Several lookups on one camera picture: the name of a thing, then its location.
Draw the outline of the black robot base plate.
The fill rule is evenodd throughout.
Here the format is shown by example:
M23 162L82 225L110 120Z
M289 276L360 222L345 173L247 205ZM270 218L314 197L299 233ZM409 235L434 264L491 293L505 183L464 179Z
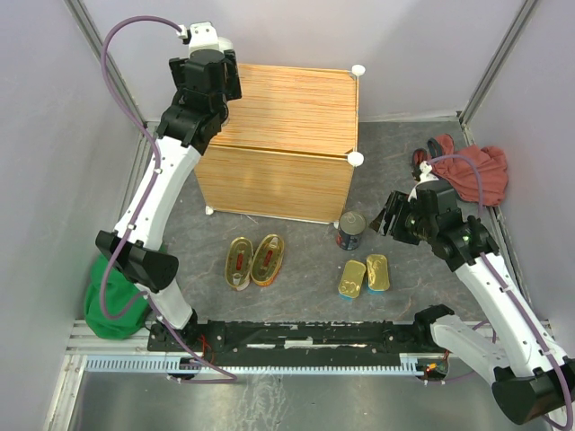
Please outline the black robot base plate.
M416 323L208 321L185 330L187 347L221 367L399 365L402 356L443 359Z

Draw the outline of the wooden cube cabinet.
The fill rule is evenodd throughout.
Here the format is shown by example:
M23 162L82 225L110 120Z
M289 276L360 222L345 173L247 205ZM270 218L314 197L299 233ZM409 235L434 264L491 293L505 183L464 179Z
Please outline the wooden cube cabinet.
M206 211L334 224L358 154L348 70L239 66L243 97L195 168Z

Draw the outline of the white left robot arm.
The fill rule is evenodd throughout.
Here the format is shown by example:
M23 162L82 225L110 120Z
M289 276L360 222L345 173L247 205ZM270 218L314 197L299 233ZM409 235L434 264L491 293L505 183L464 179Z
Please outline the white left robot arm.
M138 291L147 295L164 322L168 340L180 350L194 347L195 312L176 282L178 259L164 251L164 229L176 198L208 145L229 116L227 103L242 97L236 54L199 49L169 62L176 93L152 139L153 156L128 210L95 244Z

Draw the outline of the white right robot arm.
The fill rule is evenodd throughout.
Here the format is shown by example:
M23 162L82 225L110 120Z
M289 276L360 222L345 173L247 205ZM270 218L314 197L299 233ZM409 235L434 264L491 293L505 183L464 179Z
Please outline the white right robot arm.
M370 226L398 242L426 242L472 293L497 336L490 342L448 307L434 305L416 315L416 347L442 347L462 359L489 384L513 423L552 422L552 413L563 410L565 424L553 427L572 429L574 361L528 306L481 219L463 215L455 190L433 180L411 193L394 191Z

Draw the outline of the dark blue round can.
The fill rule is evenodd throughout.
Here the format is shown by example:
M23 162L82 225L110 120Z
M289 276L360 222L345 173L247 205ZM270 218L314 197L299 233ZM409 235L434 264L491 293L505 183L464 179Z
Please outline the dark blue round can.
M358 211L347 211L339 219L336 242L345 251L355 250L367 227L365 217Z

